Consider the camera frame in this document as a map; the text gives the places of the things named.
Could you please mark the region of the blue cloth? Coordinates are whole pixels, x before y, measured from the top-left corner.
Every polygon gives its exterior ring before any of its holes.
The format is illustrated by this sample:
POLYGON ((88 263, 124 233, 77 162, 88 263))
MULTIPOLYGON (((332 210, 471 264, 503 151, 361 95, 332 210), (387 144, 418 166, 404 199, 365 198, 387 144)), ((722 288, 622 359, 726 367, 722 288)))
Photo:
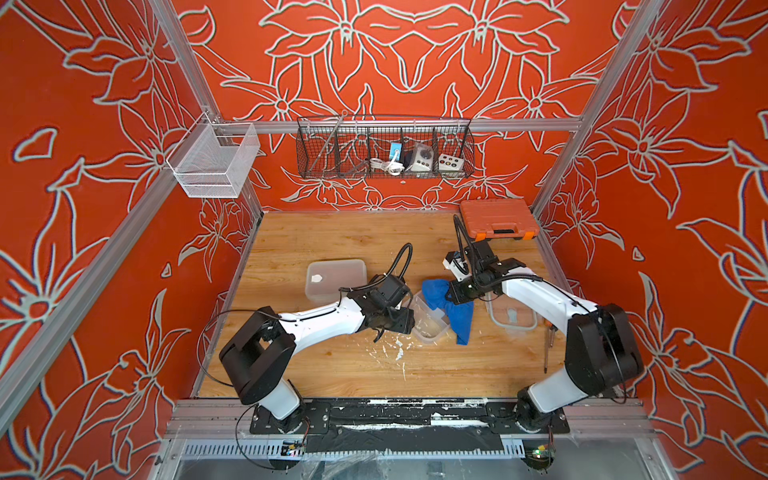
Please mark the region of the blue cloth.
POLYGON ((447 315, 451 329, 456 334, 456 343, 467 346, 471 336, 474 303, 455 303, 451 282, 445 279, 423 281, 422 294, 430 309, 442 310, 447 315))

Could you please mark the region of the clear lunch box lid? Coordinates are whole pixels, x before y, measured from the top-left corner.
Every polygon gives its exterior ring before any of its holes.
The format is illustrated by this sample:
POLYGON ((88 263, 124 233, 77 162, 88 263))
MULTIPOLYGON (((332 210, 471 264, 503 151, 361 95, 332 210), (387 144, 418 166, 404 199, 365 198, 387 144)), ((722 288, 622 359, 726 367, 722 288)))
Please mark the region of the clear lunch box lid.
POLYGON ((506 295, 488 295, 485 302, 491 321, 510 333, 524 333, 539 325, 539 316, 518 300, 506 295))

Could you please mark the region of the clear lunch box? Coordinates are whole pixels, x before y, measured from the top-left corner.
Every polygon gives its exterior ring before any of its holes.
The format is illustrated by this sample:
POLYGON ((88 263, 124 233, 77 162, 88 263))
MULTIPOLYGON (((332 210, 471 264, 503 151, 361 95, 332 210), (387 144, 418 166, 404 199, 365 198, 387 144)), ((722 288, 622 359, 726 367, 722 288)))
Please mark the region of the clear lunch box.
POLYGON ((431 309, 421 291, 414 295, 410 309, 414 312, 415 321, 412 335, 422 343, 434 344, 450 330, 447 315, 440 309, 431 309))

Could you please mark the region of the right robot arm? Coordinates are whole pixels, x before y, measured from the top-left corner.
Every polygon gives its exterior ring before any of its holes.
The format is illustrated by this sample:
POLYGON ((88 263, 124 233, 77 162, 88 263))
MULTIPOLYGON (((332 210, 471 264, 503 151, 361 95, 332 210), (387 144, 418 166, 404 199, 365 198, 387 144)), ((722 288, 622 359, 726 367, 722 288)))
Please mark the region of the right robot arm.
POLYGON ((549 321, 565 336, 563 367, 517 394, 513 418, 537 433, 565 406, 627 383, 645 366, 625 310, 574 296, 535 274, 523 262, 501 260, 488 240, 473 240, 453 216, 458 249, 443 261, 454 279, 446 299, 463 305, 488 295, 506 296, 549 321))

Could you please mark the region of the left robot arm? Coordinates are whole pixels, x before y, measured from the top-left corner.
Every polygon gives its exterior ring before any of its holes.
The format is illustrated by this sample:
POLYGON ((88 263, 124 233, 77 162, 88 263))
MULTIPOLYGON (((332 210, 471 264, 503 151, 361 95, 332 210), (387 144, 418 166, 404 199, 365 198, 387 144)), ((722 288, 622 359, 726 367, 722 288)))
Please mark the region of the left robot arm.
POLYGON ((412 256, 413 245, 404 244, 386 273, 363 285, 340 287, 338 300, 325 306, 296 313, 278 313, 269 306, 247 309, 247 320, 219 350, 226 378, 213 376, 204 366, 201 373, 232 388, 256 414, 267 413, 282 433, 307 425, 304 399, 285 378, 290 361, 311 346, 366 330, 376 333, 375 341, 386 332, 410 334, 414 294, 405 274, 412 256))

